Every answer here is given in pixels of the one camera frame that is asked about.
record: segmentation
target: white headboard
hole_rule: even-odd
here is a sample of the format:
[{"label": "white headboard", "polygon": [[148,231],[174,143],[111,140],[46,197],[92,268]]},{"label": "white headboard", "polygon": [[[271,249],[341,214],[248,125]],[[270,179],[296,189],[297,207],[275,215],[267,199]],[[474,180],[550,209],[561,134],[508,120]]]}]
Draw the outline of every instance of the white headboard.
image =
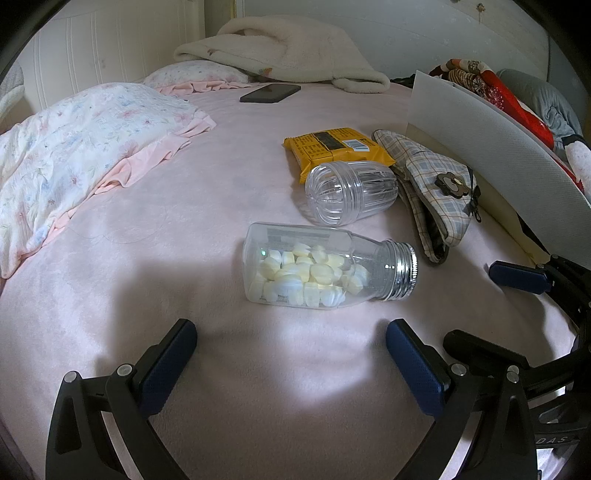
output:
[{"label": "white headboard", "polygon": [[203,0],[71,0],[20,54],[25,98],[0,133],[94,85],[137,82],[204,36]]}]

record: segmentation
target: clear plastic cup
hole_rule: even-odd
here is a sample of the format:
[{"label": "clear plastic cup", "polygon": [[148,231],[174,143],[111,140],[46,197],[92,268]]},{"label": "clear plastic cup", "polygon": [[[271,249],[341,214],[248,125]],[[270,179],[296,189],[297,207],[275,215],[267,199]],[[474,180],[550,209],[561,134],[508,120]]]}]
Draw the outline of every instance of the clear plastic cup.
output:
[{"label": "clear plastic cup", "polygon": [[397,196],[392,170],[373,161],[323,163],[306,180],[308,207],[319,225],[347,225],[375,215]]}]

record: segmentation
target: yellow snack package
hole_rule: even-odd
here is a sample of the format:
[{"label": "yellow snack package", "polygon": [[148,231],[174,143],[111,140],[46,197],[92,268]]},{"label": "yellow snack package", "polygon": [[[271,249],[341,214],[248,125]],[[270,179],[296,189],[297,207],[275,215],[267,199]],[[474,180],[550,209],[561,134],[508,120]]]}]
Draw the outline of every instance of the yellow snack package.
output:
[{"label": "yellow snack package", "polygon": [[380,145],[352,128],[286,138],[283,146],[291,150],[300,164],[300,183],[306,183],[312,168],[329,161],[376,161],[389,167],[395,160]]}]

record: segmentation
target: white candy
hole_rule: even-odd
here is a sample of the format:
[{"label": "white candy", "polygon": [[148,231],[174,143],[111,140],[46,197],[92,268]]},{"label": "white candy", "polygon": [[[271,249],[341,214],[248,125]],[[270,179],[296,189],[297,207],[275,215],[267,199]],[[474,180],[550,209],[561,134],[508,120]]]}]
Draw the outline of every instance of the white candy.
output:
[{"label": "white candy", "polygon": [[248,300],[250,301],[260,301],[262,297],[262,291],[265,286],[264,281],[254,281],[251,283],[250,288],[248,289]]},{"label": "white candy", "polygon": [[290,265],[292,263],[296,263],[294,254],[291,252],[283,252],[281,254],[281,266],[284,267],[285,265]]},{"label": "white candy", "polygon": [[314,260],[310,257],[298,257],[295,261],[296,264],[307,263],[308,265],[314,265]]},{"label": "white candy", "polygon": [[298,307],[304,304],[304,287],[292,288],[287,295],[287,301],[290,305]]},{"label": "white candy", "polygon": [[326,254],[324,250],[312,250],[312,258],[316,263],[326,263],[329,259],[329,256]]},{"label": "white candy", "polygon": [[310,247],[306,244],[295,244],[291,251],[296,257],[309,257]]},{"label": "white candy", "polygon": [[274,280],[279,280],[281,277],[286,275],[297,275],[301,278],[302,282],[307,282],[310,279],[310,266],[308,264],[289,264],[280,269],[274,277]]},{"label": "white candy", "polygon": [[302,282],[306,283],[310,280],[310,265],[307,263],[296,265],[298,267],[298,275]]},{"label": "white candy", "polygon": [[341,287],[324,287],[320,289],[320,301],[325,307],[336,307],[345,301],[345,293]]},{"label": "white candy", "polygon": [[285,275],[299,275],[299,271],[300,269],[296,264],[292,263],[286,265],[285,267],[281,267],[281,269],[278,270],[277,273],[275,273],[275,277],[273,277],[273,280],[279,280],[281,277],[284,277]]},{"label": "white candy", "polygon": [[326,264],[316,264],[310,267],[310,276],[320,285],[331,285],[335,272]]},{"label": "white candy", "polygon": [[330,265],[334,270],[335,268],[341,268],[345,264],[345,258],[340,255],[328,254],[328,259],[325,263]]},{"label": "white candy", "polygon": [[357,295],[363,290],[363,282],[357,275],[343,275],[340,281],[347,291],[353,295]]},{"label": "white candy", "polygon": [[281,252],[279,250],[269,250],[267,258],[272,258],[276,262],[281,263]]},{"label": "white candy", "polygon": [[303,288],[304,283],[298,275],[284,275],[275,281],[275,291],[283,297],[289,297],[290,292],[300,291]]},{"label": "white candy", "polygon": [[354,275],[361,279],[361,283],[364,287],[369,285],[369,271],[363,265],[353,265],[347,272],[347,275]]},{"label": "white candy", "polygon": [[277,271],[281,268],[281,264],[274,258],[267,257],[259,265],[259,272],[261,275],[269,280],[273,280]]},{"label": "white candy", "polygon": [[320,289],[315,282],[304,284],[304,301],[307,307],[317,309],[320,306]]},{"label": "white candy", "polygon": [[343,276],[343,271],[338,267],[337,268],[333,267],[333,272],[334,272],[333,283],[337,283],[340,280],[340,278]]},{"label": "white candy", "polygon": [[265,285],[263,286],[262,289],[262,296],[263,298],[270,302],[270,303],[275,303],[279,296],[277,295],[277,292],[275,291],[275,282],[274,281],[270,281],[265,283]]}]

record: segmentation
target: metal screw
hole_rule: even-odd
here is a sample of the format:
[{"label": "metal screw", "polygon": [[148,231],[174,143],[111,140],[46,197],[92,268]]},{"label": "metal screw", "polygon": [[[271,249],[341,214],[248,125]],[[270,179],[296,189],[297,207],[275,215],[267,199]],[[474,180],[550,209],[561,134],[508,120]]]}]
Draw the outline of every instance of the metal screw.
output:
[{"label": "metal screw", "polygon": [[77,376],[78,374],[72,370],[71,372],[68,372],[64,375],[64,382],[72,383]]},{"label": "metal screw", "polygon": [[466,375],[468,370],[462,364],[453,364],[452,372],[455,373],[458,377],[463,377],[464,375]]},{"label": "metal screw", "polygon": [[127,377],[127,375],[129,375],[133,369],[134,367],[132,367],[130,364],[121,365],[117,369],[117,375],[120,377]]},{"label": "metal screw", "polygon": [[515,372],[507,372],[507,380],[510,381],[511,383],[517,383],[519,381],[519,375],[517,375]]}]

